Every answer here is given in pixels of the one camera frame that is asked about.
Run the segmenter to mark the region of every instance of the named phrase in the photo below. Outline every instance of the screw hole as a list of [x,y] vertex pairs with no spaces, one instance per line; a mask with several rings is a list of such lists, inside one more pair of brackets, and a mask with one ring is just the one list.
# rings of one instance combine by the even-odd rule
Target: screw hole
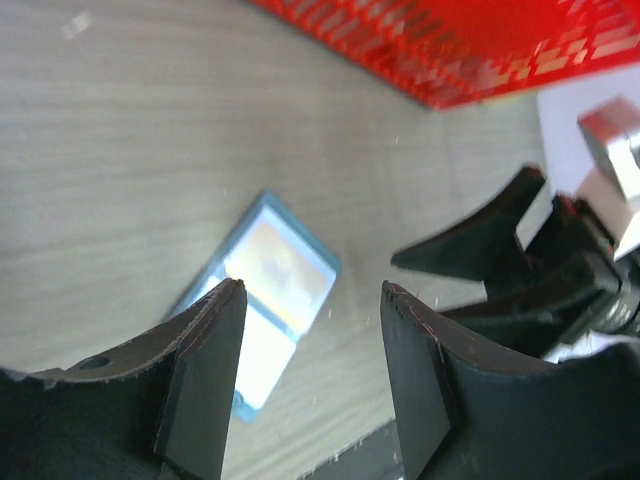
[[95,355],[93,357],[87,358],[84,362],[80,364],[78,370],[93,370],[94,368],[106,367],[111,363],[107,357],[103,355]]

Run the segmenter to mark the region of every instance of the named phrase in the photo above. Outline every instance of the white object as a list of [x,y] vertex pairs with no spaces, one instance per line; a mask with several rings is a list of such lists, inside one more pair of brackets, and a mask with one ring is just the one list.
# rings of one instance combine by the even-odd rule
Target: white object
[[598,172],[578,126],[582,115],[623,95],[640,106],[640,67],[633,66],[549,87],[538,94],[538,114],[551,194],[583,197],[616,240],[615,259],[640,245],[639,206]]
[[293,340],[247,307],[236,377],[236,390],[246,404],[255,410],[263,407],[295,351]]
[[640,199],[626,200],[598,167],[593,167],[575,193],[583,198],[616,241],[618,260],[640,245]]
[[578,121],[591,156],[622,195],[640,196],[640,110],[623,96],[587,112]]
[[573,195],[594,160],[578,117],[618,95],[640,106],[640,66],[614,70],[548,87],[538,93],[538,114],[552,195]]
[[65,23],[62,27],[62,36],[65,40],[73,40],[75,37],[84,32],[91,25],[91,15],[87,11],[81,12],[77,17],[73,18],[69,23]]
[[637,338],[624,335],[605,335],[604,333],[590,330],[573,345],[558,344],[545,355],[544,360],[551,363],[558,363],[571,358],[590,357],[611,345],[638,342],[640,342],[640,340]]

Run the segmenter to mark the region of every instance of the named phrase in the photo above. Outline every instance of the black plastic part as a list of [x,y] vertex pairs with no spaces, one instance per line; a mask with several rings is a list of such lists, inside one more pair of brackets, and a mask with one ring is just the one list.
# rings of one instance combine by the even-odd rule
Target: black plastic part
[[488,290],[494,282],[504,284],[501,270],[505,269],[511,284],[526,282],[533,267],[523,261],[515,229],[544,183],[539,169],[523,168],[478,212],[428,240],[396,252],[391,263],[408,270],[485,282]]
[[395,420],[357,440],[298,480],[398,480],[404,477]]
[[637,345],[553,365],[389,283],[381,317],[406,480],[640,478]]
[[218,480],[246,302],[226,280],[69,370],[0,371],[0,478]]
[[441,312],[491,340],[542,357],[588,330],[638,336],[640,263],[613,260],[614,242],[589,206],[558,195],[523,250],[516,227],[544,183],[523,168],[485,207],[397,252],[391,262],[484,282],[487,299]]

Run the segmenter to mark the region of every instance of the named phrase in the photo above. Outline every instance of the table surface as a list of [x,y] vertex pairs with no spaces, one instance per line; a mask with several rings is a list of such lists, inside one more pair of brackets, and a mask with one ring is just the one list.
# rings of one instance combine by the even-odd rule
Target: table surface
[[155,325],[262,188],[343,261],[257,422],[232,420],[225,479],[295,478],[389,419],[382,281],[481,293],[392,252],[543,161],[532,97],[432,113],[245,2],[6,0],[0,27],[1,363]]

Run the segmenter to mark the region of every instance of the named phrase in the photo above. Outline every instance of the red plastic crate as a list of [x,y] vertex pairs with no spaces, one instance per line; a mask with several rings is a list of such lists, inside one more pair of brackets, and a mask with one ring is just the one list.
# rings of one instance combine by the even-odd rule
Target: red plastic crate
[[640,0],[251,0],[435,108],[640,61]]

